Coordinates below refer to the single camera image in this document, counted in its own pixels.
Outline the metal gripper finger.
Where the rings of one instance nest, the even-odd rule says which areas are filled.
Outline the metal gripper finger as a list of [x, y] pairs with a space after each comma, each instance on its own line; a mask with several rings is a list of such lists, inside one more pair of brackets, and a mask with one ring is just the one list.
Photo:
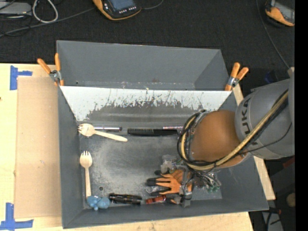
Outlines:
[[174, 173], [177, 169], [177, 157], [174, 155], [163, 155], [160, 170], [162, 174]]
[[192, 192], [187, 192], [180, 196], [180, 205], [184, 208], [187, 208], [191, 205]]

